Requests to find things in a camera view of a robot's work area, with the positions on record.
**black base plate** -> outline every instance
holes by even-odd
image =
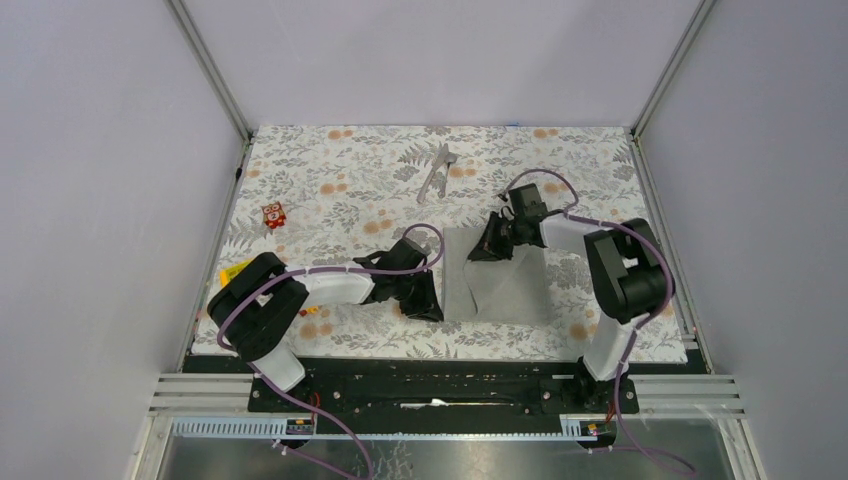
[[[536,375],[307,375],[289,393],[312,404],[320,399],[321,409],[362,434],[560,433],[561,413],[606,413],[563,402],[560,392],[569,382]],[[302,411],[262,379],[254,380],[252,391],[250,412]],[[548,400],[545,391],[553,392]],[[632,391],[633,383],[626,381],[624,413],[638,411],[635,396],[626,398]],[[451,406],[401,407],[433,399]],[[328,421],[318,422],[317,432],[342,433]]]

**yellow object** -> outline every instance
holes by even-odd
[[[227,284],[230,283],[230,280],[232,280],[233,277],[238,275],[239,272],[244,270],[244,267],[246,267],[252,261],[253,260],[247,260],[247,261],[239,263],[238,265],[233,265],[230,268],[225,268],[225,269],[221,270],[221,275],[220,275],[220,277],[221,277],[221,287],[226,287]]]

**floral pattern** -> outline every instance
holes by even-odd
[[[427,201],[415,197],[439,146],[459,160],[434,176]],[[439,228],[483,226],[496,197],[522,171],[563,173],[580,193],[575,213],[622,221],[646,208],[621,128],[264,126],[255,139],[218,270],[271,251],[287,263],[326,265],[390,247],[404,229],[427,222]],[[531,174],[549,208],[570,193],[543,174]],[[438,190],[447,182],[447,195]],[[285,225],[273,230],[261,207],[279,201]],[[431,251],[436,237],[414,231]],[[396,302],[327,305],[295,319],[284,341],[295,354],[341,357],[412,357],[576,360],[597,328],[600,309],[588,266],[576,255],[545,251],[555,320],[544,327],[408,320]],[[441,266],[434,268],[441,298]],[[220,290],[217,275],[207,299]],[[202,313],[192,352],[225,354],[217,327]],[[669,309],[645,327],[635,361],[684,362],[678,323]]]

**metal tongs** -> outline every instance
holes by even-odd
[[[439,154],[436,156],[436,160],[433,161],[433,165],[430,167],[430,173],[427,174],[427,178],[424,180],[424,185],[421,186],[421,190],[418,191],[418,203],[424,203],[425,197],[427,197],[427,189],[430,188],[430,182],[433,181],[433,176],[436,175],[436,170],[441,168],[442,165],[445,165],[445,181],[442,183],[441,188],[439,189],[439,198],[445,198],[445,189],[448,185],[448,173],[450,173],[450,166],[456,163],[456,160],[459,157],[455,153],[450,153],[448,150],[448,144],[442,144],[439,148]]]

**orange polka dot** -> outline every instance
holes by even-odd
[[[575,323],[574,325],[568,327],[568,334],[571,336],[571,338],[579,341],[586,340],[586,338],[589,336],[589,332],[586,331],[586,327],[584,327],[580,323]]]
[[[318,329],[315,328],[315,325],[311,323],[307,323],[304,326],[300,327],[300,338],[304,340],[312,340],[313,338],[318,336]]]

